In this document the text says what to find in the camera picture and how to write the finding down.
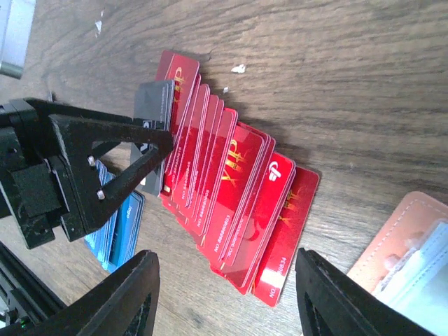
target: black plastic bracket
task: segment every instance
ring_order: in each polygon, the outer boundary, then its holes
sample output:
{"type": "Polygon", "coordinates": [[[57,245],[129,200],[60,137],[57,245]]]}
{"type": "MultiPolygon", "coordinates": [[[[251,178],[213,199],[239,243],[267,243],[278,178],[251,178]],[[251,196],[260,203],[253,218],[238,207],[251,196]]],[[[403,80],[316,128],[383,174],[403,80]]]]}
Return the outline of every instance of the black plastic bracket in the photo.
{"type": "Polygon", "coordinates": [[[299,248],[297,304],[304,336],[429,336],[314,251],[299,248]]]}
{"type": "Polygon", "coordinates": [[[57,226],[70,242],[101,228],[173,150],[169,132],[121,115],[38,99],[0,111],[0,218],[15,217],[29,249],[53,240],[57,226]],[[101,187],[95,159],[120,142],[154,146],[101,187]]]}
{"type": "Polygon", "coordinates": [[[0,336],[153,334],[160,289],[153,252],[140,251],[68,307],[2,243],[0,270],[0,298],[9,308],[0,336]]]}

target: black card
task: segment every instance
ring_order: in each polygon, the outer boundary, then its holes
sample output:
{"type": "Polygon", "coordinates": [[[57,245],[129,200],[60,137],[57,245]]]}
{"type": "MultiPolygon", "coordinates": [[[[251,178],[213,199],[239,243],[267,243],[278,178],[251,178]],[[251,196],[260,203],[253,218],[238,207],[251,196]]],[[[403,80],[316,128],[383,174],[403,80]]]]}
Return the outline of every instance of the black card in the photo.
{"type": "MultiPolygon", "coordinates": [[[[169,130],[174,96],[174,80],[159,80],[139,86],[134,101],[134,124],[150,130],[169,130]]],[[[131,163],[149,151],[151,143],[131,146],[131,163]]],[[[140,182],[138,190],[158,196],[162,189],[165,161],[140,182]]]]}

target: stitching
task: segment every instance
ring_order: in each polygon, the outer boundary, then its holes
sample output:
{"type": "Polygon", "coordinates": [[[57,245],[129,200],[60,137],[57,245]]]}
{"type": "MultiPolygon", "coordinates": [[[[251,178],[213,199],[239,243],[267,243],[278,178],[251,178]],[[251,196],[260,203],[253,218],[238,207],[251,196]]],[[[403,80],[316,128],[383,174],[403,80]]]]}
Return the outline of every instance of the stitching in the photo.
{"type": "Polygon", "coordinates": [[[400,298],[403,298],[406,294],[408,294],[409,291],[410,291],[411,289],[413,289],[413,287],[415,287],[415,286],[418,284],[418,282],[419,282],[425,275],[427,275],[427,273],[428,273],[429,271],[432,270],[432,268],[435,266],[435,264],[437,264],[441,259],[443,259],[443,258],[446,256],[447,253],[448,253],[448,251],[443,252],[442,255],[439,256],[439,258],[437,258],[436,260],[434,260],[434,261],[428,266],[428,268],[423,272],[423,274],[421,274],[421,275],[419,276],[418,279],[414,280],[414,281],[413,281],[413,284],[412,284],[410,287],[408,287],[407,290],[406,290],[402,295],[400,295],[400,298]]]}
{"type": "Polygon", "coordinates": [[[364,267],[371,261],[371,259],[375,256],[375,254],[377,254],[379,248],[383,245],[383,243],[387,240],[387,238],[391,235],[392,231],[398,227],[398,225],[400,224],[401,220],[403,219],[403,217],[405,217],[405,214],[409,211],[409,209],[411,208],[411,206],[413,205],[413,203],[415,202],[420,202],[422,205],[424,205],[425,207],[429,207],[432,210],[436,210],[437,212],[441,213],[442,215],[446,216],[447,214],[439,209],[436,209],[434,206],[425,203],[424,201],[422,201],[421,199],[413,199],[405,208],[405,210],[403,210],[403,212],[401,213],[400,217],[398,217],[397,221],[392,225],[392,227],[389,229],[389,231],[384,235],[383,239],[381,239],[381,241],[378,243],[377,247],[375,247],[375,250],[373,250],[373,252],[367,257],[367,259],[365,260],[365,262],[359,267],[357,273],[355,273],[355,275],[353,276],[353,280],[355,278],[357,278],[359,276],[359,274],[361,273],[361,271],[364,269],[364,267]]]}
{"type": "Polygon", "coordinates": [[[424,250],[421,250],[422,257],[424,257],[428,253],[428,250],[431,249],[436,243],[438,243],[441,240],[441,238],[445,237],[446,235],[445,231],[446,230],[442,230],[441,232],[439,232],[439,234],[433,238],[431,244],[427,245],[424,250]]]}

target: wood grain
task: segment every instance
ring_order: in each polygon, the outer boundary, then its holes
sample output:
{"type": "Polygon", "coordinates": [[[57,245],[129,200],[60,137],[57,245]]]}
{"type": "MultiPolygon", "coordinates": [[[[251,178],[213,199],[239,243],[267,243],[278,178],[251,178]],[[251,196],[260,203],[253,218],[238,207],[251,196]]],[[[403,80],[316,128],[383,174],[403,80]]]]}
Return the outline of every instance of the wood grain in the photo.
{"type": "MultiPolygon", "coordinates": [[[[24,76],[0,78],[0,102],[54,90],[75,106],[131,116],[162,50],[192,55],[241,120],[321,172],[300,244],[347,271],[406,193],[448,202],[447,13],[442,0],[41,0],[24,76]],[[245,73],[231,73],[238,64],[245,73]]],[[[128,158],[126,146],[110,155],[119,167],[128,158]]],[[[146,201],[138,249],[160,258],[155,335],[300,334],[293,276],[275,309],[241,296],[160,201],[146,201]]],[[[3,220],[1,240],[67,303],[106,276],[62,232],[27,251],[3,220]]]]}

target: logo on card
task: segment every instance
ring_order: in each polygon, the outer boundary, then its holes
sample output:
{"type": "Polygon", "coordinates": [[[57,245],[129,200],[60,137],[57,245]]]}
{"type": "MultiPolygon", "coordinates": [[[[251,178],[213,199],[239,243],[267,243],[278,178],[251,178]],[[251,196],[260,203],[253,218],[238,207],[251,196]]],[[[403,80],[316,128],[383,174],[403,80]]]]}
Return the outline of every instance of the logo on card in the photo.
{"type": "Polygon", "coordinates": [[[126,218],[129,219],[131,217],[132,206],[129,206],[126,211],[126,218]]]}
{"type": "Polygon", "coordinates": [[[222,181],[229,181],[234,187],[236,187],[237,184],[235,183],[236,179],[231,177],[231,175],[233,175],[231,172],[236,171],[241,173],[243,169],[238,163],[246,161],[241,152],[237,152],[237,147],[237,141],[232,139],[230,142],[230,150],[227,154],[227,160],[225,161],[223,177],[221,177],[222,181]]]}
{"type": "MultiPolygon", "coordinates": [[[[143,128],[147,128],[149,130],[154,130],[154,120],[143,120],[143,128]]],[[[150,143],[136,143],[137,147],[139,147],[140,153],[144,154],[150,149],[154,148],[154,145],[150,143]]]]}
{"type": "Polygon", "coordinates": [[[279,168],[279,163],[277,161],[271,162],[269,165],[269,181],[274,182],[277,180],[277,177],[281,177],[280,171],[277,169],[279,168]]]}
{"type": "MultiPolygon", "coordinates": [[[[286,196],[285,204],[283,205],[284,209],[291,210],[294,212],[296,212],[298,210],[298,208],[293,204],[293,202],[299,199],[299,192],[300,192],[300,190],[298,190],[297,193],[293,193],[292,190],[289,190],[288,196],[286,196]]],[[[291,221],[294,221],[294,220],[293,220],[293,218],[284,218],[282,216],[279,216],[279,221],[284,222],[286,224],[286,226],[291,228],[293,226],[291,221]]]]}
{"type": "Polygon", "coordinates": [[[176,69],[176,73],[174,74],[174,103],[177,104],[179,102],[179,94],[182,92],[182,84],[185,83],[185,78],[182,77],[182,68],[179,67],[176,69]]]}

